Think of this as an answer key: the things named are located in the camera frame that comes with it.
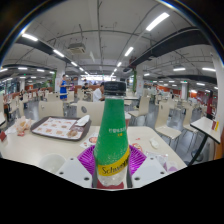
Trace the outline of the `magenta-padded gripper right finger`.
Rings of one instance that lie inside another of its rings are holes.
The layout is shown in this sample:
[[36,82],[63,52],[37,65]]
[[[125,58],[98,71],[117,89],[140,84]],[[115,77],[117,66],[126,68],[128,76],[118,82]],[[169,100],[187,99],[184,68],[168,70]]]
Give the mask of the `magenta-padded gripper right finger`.
[[140,188],[168,175],[167,171],[154,157],[147,157],[134,146],[129,146],[130,156],[127,172],[127,187]]

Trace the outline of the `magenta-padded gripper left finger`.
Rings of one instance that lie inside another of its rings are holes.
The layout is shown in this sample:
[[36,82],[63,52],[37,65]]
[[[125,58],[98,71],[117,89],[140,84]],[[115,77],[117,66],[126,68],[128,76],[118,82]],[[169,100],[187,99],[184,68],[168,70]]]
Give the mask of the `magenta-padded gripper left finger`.
[[96,185],[94,147],[85,149],[77,157],[69,158],[56,175],[81,187],[93,188]]

